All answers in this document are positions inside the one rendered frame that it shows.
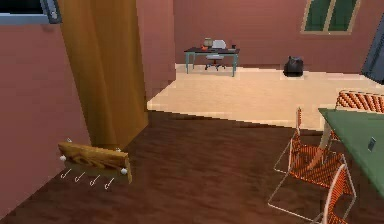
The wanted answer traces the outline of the brown wooden room door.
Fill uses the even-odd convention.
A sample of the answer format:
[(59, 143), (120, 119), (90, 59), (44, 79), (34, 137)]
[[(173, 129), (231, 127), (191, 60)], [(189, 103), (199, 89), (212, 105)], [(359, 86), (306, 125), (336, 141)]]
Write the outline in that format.
[(58, 0), (91, 144), (127, 146), (148, 124), (136, 0)]

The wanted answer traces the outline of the dark desk with teal legs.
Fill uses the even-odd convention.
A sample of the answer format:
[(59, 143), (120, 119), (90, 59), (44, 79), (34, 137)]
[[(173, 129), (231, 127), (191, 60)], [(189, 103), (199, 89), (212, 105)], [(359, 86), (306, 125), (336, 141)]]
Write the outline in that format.
[(189, 72), (189, 65), (194, 65), (195, 59), (198, 55), (220, 55), (224, 57), (232, 57), (232, 75), (235, 75), (238, 64), (239, 49), (207, 49), (203, 50), (201, 47), (192, 47), (184, 51), (185, 54), (185, 69)]

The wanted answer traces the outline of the grey framed window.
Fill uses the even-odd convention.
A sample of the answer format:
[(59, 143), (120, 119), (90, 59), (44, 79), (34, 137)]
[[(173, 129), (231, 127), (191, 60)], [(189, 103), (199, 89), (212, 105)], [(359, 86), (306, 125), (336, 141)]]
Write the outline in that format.
[(0, 0), (0, 25), (60, 24), (58, 0)]

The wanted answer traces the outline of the green framed window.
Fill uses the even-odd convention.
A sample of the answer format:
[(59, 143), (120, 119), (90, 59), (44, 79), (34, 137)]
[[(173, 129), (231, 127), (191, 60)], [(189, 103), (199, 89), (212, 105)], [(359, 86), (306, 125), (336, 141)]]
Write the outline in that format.
[(350, 35), (362, 0), (306, 0), (301, 34)]

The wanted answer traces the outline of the green dining table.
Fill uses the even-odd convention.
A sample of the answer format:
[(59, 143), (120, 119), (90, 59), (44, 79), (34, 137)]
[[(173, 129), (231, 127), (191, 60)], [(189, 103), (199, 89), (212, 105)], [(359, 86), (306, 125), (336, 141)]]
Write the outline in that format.
[[(325, 148), (334, 131), (355, 162), (384, 198), (384, 114), (319, 108), (325, 120), (319, 147)], [(371, 137), (376, 139), (372, 152)]]

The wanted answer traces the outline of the wooden coat rack with hooks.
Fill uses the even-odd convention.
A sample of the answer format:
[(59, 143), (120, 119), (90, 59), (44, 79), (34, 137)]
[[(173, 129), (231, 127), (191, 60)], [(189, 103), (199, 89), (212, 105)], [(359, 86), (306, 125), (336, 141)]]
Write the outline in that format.
[(60, 175), (64, 179), (72, 171), (77, 175), (74, 182), (78, 183), (84, 176), (91, 177), (90, 186), (98, 179), (105, 177), (109, 181), (104, 184), (108, 190), (115, 180), (133, 181), (129, 154), (119, 148), (105, 149), (100, 147), (76, 144), (71, 139), (58, 143), (59, 159), (67, 170)]

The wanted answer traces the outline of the dark grey wall panel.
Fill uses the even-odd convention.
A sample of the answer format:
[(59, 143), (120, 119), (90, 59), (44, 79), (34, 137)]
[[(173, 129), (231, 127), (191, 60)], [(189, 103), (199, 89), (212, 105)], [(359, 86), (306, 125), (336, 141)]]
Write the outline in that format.
[(384, 85), (384, 13), (377, 26), (361, 73), (365, 77)]

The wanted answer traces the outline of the black bin bag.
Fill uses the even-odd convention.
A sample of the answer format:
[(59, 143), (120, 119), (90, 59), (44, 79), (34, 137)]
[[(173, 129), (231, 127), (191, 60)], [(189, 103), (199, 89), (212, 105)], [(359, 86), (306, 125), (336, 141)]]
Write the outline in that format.
[(283, 74), (287, 77), (300, 77), (303, 75), (304, 63), (300, 57), (289, 56), (284, 65)]

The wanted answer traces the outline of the white office chair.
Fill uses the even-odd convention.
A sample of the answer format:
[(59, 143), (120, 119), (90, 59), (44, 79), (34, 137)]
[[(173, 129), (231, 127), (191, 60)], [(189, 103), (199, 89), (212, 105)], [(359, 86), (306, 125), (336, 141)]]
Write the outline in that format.
[(208, 70), (210, 67), (214, 67), (218, 70), (220, 67), (224, 67), (224, 65), (220, 64), (219, 61), (223, 60), (224, 57), (219, 54), (220, 50), (226, 48), (226, 43), (224, 40), (214, 40), (211, 50), (213, 54), (209, 54), (206, 56), (206, 59), (209, 60), (209, 63), (205, 65), (205, 69)]

